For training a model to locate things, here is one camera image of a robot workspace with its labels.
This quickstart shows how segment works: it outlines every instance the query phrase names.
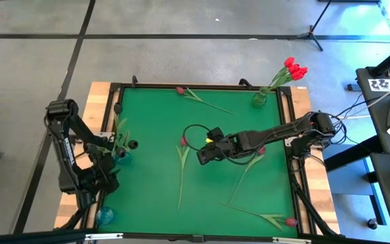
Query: wooden board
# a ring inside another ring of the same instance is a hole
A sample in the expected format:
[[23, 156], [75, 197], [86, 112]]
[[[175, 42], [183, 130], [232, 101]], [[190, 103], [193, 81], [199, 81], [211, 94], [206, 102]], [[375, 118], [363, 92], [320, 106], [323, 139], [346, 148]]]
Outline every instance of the wooden board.
[[[106, 101], [109, 94], [109, 82], [93, 82], [89, 91], [87, 104], [85, 106], [85, 111], [83, 113], [83, 120], [85, 124], [90, 128], [90, 130], [98, 134], [100, 132]], [[309, 102], [309, 94], [306, 87], [292, 87], [292, 100], [293, 106], [296, 114], [296, 118], [303, 116], [305, 113], [311, 110], [311, 104]], [[113, 103], [116, 102], [118, 92], [114, 94]], [[282, 97], [284, 101], [284, 110], [286, 114], [286, 121], [290, 121], [288, 116], [288, 108], [286, 103], [285, 96]], [[107, 124], [107, 130], [110, 131], [113, 122], [113, 113], [110, 113], [110, 118]], [[76, 146], [74, 153], [78, 155], [82, 152], [82, 146]], [[322, 152], [317, 149], [312, 149], [311, 153], [322, 159]], [[77, 159], [79, 167], [89, 167], [91, 162], [88, 157], [79, 157]], [[337, 222], [337, 215], [335, 214], [335, 209], [333, 205], [332, 195], [330, 193], [330, 187], [328, 182], [328, 177], [324, 166], [315, 159], [309, 158], [305, 162], [305, 170], [307, 174], [307, 181], [309, 186], [309, 192], [311, 196], [311, 202], [314, 207], [317, 209], [318, 213], [321, 215], [324, 221], [327, 222], [329, 227], [333, 229], [336, 233], [339, 233], [339, 225]], [[305, 207], [300, 202], [301, 216], [303, 221], [303, 230], [305, 233], [309, 233], [309, 224], [307, 222], [307, 215]], [[55, 227], [59, 227], [67, 223], [71, 215], [77, 210], [76, 197], [74, 195], [63, 194], [60, 201], [60, 207], [57, 212]], [[91, 208], [89, 213], [89, 219], [87, 226], [93, 226], [93, 219], [95, 213], [95, 205]]]

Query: black floor stripe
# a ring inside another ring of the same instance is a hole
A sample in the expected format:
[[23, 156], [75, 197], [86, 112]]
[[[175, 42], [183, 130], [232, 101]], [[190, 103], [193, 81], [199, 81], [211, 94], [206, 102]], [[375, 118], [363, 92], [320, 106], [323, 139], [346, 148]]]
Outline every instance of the black floor stripe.
[[[316, 35], [319, 40], [376, 41], [390, 43], [390, 35]], [[235, 34], [86, 34], [85, 39], [238, 39], [238, 40], [299, 40], [297, 35], [235, 35]]]
[[[70, 81], [73, 76], [74, 68], [76, 66], [79, 52], [81, 50], [82, 42], [83, 42], [83, 36], [85, 35], [87, 31], [87, 27], [89, 24], [89, 21], [91, 19], [91, 14], [93, 13], [95, 5], [95, 0], [91, 0], [88, 5], [87, 13], [85, 14], [85, 18], [81, 27], [81, 31], [79, 32], [79, 37], [77, 39], [77, 42], [74, 46], [74, 51], [72, 54], [72, 57], [70, 59], [66, 76], [64, 78], [64, 82], [61, 86], [60, 94], [58, 95], [58, 100], [63, 100], [66, 98], [68, 86], [70, 85]], [[49, 148], [51, 146], [51, 138], [47, 136], [47, 132], [45, 133], [41, 147], [37, 153], [37, 158], [35, 160], [35, 166], [34, 171], [32, 173], [32, 177], [30, 179], [30, 183], [28, 185], [28, 189], [26, 190], [26, 193], [24, 195], [24, 198], [21, 202], [22, 206], [19, 211], [18, 219], [16, 220], [16, 223], [14, 224], [14, 234], [20, 234], [24, 232], [26, 221], [28, 220], [28, 215], [30, 213], [31, 207], [33, 205], [34, 197], [37, 191], [37, 188], [39, 187], [39, 182], [41, 178], [41, 174], [43, 173], [43, 169], [45, 167], [47, 154], [49, 153]]]
[[0, 33], [0, 39], [76, 39], [78, 34], [10, 34]]
[[[319, 40], [375, 41], [390, 43], [390, 35], [316, 35]], [[0, 39], [258, 39], [298, 40], [297, 35], [245, 35], [245, 34], [0, 34]]]

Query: green tabletop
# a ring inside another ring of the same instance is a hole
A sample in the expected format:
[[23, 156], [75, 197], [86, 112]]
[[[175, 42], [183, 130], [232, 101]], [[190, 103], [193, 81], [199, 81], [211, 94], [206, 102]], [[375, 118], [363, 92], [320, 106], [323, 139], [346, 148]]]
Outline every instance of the green tabletop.
[[[233, 112], [186, 99], [174, 89], [126, 88], [123, 112], [127, 119], [121, 133], [139, 142], [131, 161], [119, 164], [120, 187], [104, 199], [114, 211], [110, 224], [100, 232], [223, 235], [246, 237], [296, 237], [297, 230], [283, 231], [263, 218], [244, 213], [228, 204], [245, 167], [229, 161], [211, 161], [201, 166], [194, 150], [189, 151], [183, 171], [183, 194], [177, 209], [181, 164], [175, 146], [190, 124], [220, 127], [223, 133], [263, 130], [280, 124], [276, 94], [268, 96], [262, 108], [253, 108], [250, 91], [196, 90], [203, 100]], [[206, 131], [191, 128], [192, 146], [205, 144]], [[245, 175], [232, 206], [260, 214], [294, 217], [283, 141], [266, 145], [264, 158]]]

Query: glass vase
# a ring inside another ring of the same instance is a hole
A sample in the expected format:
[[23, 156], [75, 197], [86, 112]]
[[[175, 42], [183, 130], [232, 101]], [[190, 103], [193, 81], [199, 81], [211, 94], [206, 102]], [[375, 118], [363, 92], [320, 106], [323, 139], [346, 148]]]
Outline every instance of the glass vase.
[[119, 165], [128, 165], [132, 161], [132, 155], [130, 152], [126, 151], [126, 155], [124, 157], [119, 157], [118, 155], [114, 155], [114, 160]]
[[260, 90], [254, 94], [252, 97], [252, 105], [255, 108], [261, 108], [267, 102], [267, 95], [270, 92], [270, 88], [262, 87]]
[[97, 224], [99, 226], [104, 226], [109, 223], [114, 219], [114, 212], [110, 207], [102, 207], [99, 209], [97, 213]]

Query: wooden table frame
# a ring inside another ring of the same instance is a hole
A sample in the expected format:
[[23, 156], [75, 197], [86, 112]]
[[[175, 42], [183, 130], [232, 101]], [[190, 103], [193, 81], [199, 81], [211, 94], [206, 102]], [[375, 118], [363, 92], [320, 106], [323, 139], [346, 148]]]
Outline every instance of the wooden table frame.
[[[89, 129], [99, 134], [101, 131], [112, 131], [113, 125], [113, 114], [111, 111], [105, 111], [106, 105], [111, 103], [111, 108], [118, 101], [118, 92], [115, 92], [119, 88], [118, 83], [109, 82], [93, 82], [87, 98], [87, 103], [83, 113], [83, 120]], [[290, 122], [292, 119], [289, 113], [290, 109], [294, 110], [294, 116], [296, 118], [302, 117], [305, 113], [311, 110], [311, 104], [309, 102], [309, 94], [306, 87], [285, 87], [284, 90], [290, 92], [291, 96], [281, 95], [282, 104], [284, 108], [284, 120]], [[76, 146], [74, 153], [77, 155], [82, 152], [82, 146]], [[311, 149], [311, 153], [322, 159], [322, 153], [316, 148]], [[91, 162], [88, 157], [79, 157], [77, 164], [81, 168], [91, 166]], [[298, 162], [293, 162], [295, 168], [298, 168]], [[329, 227], [336, 233], [339, 233], [339, 225], [337, 222], [337, 216], [334, 210], [334, 204], [332, 195], [330, 193], [330, 187], [328, 183], [327, 173], [319, 161], [308, 158], [303, 166], [303, 174], [306, 177], [301, 177], [299, 172], [296, 173], [297, 180], [304, 190], [309, 191], [309, 196], [312, 205], [315, 207], [317, 212], [321, 215], [323, 220], [329, 225]], [[320, 230], [313, 225], [313, 222], [309, 221], [305, 206], [299, 199], [299, 211], [301, 215], [301, 232], [321, 234]], [[88, 218], [84, 218], [83, 226], [93, 227], [94, 217], [96, 213], [97, 205], [93, 205], [88, 213]], [[75, 195], [62, 194], [60, 207], [57, 212], [55, 227], [62, 226], [67, 223], [71, 215], [77, 210], [77, 202]]]

